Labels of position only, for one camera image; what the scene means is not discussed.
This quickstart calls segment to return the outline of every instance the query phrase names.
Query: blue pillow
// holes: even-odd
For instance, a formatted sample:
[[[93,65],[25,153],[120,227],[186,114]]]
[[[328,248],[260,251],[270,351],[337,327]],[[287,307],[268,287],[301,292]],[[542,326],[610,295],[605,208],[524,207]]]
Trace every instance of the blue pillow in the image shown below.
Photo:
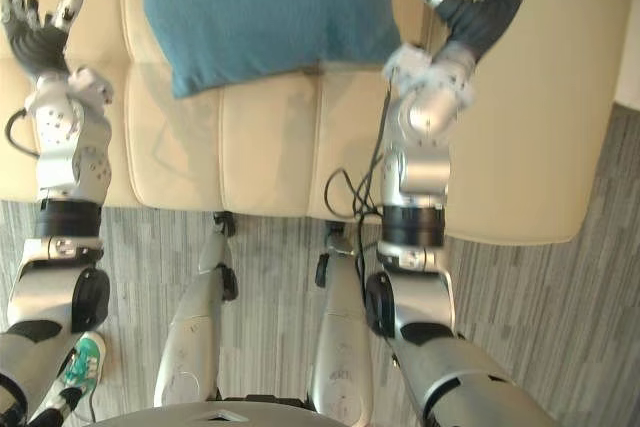
[[[144,0],[173,94],[314,66],[383,62],[400,44],[391,0]]]

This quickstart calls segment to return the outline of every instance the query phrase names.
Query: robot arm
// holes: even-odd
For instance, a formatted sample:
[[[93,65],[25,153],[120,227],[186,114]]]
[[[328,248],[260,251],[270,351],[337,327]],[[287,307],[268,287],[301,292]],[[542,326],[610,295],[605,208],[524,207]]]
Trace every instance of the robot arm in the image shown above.
[[[456,334],[444,253],[449,133],[472,101],[476,64],[522,0],[425,0],[451,35],[431,58],[401,47],[385,67],[388,109],[382,173],[384,270],[367,281],[367,321],[393,349],[424,425],[552,426],[551,419],[481,349]]]
[[[109,280],[96,262],[111,179],[104,104],[112,89],[88,68],[69,74],[64,48],[81,5],[62,0],[40,25],[37,0],[0,0],[11,49],[35,83],[25,114],[40,147],[35,233],[11,293],[10,327],[0,334],[0,424],[9,427],[30,418],[77,339],[107,314]]]

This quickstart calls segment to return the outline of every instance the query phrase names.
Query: gray carpet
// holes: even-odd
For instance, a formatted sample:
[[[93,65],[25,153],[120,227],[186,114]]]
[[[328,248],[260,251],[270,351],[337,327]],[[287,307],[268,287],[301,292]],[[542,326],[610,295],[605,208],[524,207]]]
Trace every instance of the gray carpet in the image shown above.
[[[450,239],[460,330],[565,426],[640,425],[640,113],[616,107],[579,236],[495,247]],[[34,206],[0,203],[0,324]],[[112,279],[98,418],[149,407],[167,326],[195,272],[210,214],[106,209]],[[225,396],[303,396],[323,292],[313,283],[323,225],[239,217],[240,297],[224,308]],[[369,228],[367,238],[375,237]],[[415,425],[399,371],[375,341],[374,425]],[[289,365],[299,368],[291,369]],[[86,415],[86,405],[79,411]]]

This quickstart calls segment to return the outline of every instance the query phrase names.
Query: robotic hand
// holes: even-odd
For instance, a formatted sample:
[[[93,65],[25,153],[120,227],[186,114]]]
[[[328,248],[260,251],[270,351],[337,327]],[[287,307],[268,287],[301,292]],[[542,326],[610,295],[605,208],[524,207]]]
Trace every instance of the robotic hand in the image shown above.
[[[61,0],[40,24],[37,0],[0,0],[0,20],[25,74],[35,83],[25,108],[35,121],[40,210],[27,239],[0,334],[0,425],[22,425],[39,406],[77,339],[107,314],[109,279],[102,256],[101,207],[111,170],[111,128],[104,115],[112,88],[64,56],[82,0]]]
[[[367,280],[367,322],[388,340],[428,426],[555,425],[491,358],[456,334],[443,249],[449,133],[472,101],[477,62],[522,1],[425,0],[450,28],[446,44],[434,58],[404,45],[384,69],[397,96],[382,142],[377,253],[384,270]]]

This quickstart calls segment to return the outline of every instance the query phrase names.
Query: sofa cushion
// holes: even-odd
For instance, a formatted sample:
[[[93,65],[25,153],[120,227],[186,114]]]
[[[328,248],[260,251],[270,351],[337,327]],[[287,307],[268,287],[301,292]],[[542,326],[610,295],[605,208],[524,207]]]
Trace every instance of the sofa cushion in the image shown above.
[[[319,60],[384,62],[398,47],[391,0],[144,0],[173,69],[191,95]]]

